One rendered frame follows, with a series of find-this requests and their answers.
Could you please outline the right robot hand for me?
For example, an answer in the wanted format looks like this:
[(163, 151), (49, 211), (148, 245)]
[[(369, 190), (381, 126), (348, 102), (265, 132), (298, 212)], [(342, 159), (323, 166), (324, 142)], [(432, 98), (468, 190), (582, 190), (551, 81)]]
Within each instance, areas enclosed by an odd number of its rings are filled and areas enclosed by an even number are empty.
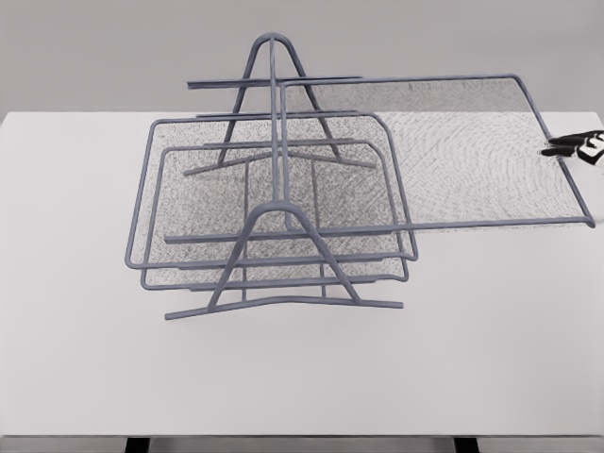
[(591, 130), (551, 138), (540, 151), (546, 157), (577, 158), (604, 169), (604, 130)]

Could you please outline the large grey mesh tray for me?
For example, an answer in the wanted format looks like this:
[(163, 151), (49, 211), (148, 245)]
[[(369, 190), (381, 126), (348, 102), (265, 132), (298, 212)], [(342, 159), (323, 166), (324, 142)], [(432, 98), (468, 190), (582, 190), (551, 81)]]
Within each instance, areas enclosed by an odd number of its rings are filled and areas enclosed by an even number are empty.
[(319, 78), (287, 82), (289, 115), (397, 154), (420, 229), (604, 225), (604, 185), (579, 161), (546, 157), (550, 136), (517, 75)]

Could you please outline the medium grey mesh tray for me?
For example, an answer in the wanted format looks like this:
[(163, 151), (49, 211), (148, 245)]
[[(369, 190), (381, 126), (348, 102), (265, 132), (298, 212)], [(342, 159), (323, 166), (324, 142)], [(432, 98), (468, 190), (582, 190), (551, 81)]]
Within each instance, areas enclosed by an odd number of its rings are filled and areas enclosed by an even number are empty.
[(252, 269), (396, 274), (418, 257), (391, 130), (375, 113), (159, 120), (126, 248), (133, 269), (214, 272), (243, 233)]

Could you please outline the small grey mesh tray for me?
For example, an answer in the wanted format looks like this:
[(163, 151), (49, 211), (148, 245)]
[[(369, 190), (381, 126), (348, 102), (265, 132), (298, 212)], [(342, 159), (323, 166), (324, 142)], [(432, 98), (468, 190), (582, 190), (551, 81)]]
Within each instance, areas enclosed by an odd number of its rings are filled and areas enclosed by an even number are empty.
[[(130, 259), (150, 288), (208, 291), (249, 212), (273, 199), (271, 144), (167, 145), (149, 161)], [(415, 256), (391, 149), (362, 139), (288, 146), (290, 201), (302, 209), (352, 284), (405, 279)], [(261, 216), (227, 287), (340, 285), (295, 217)]]

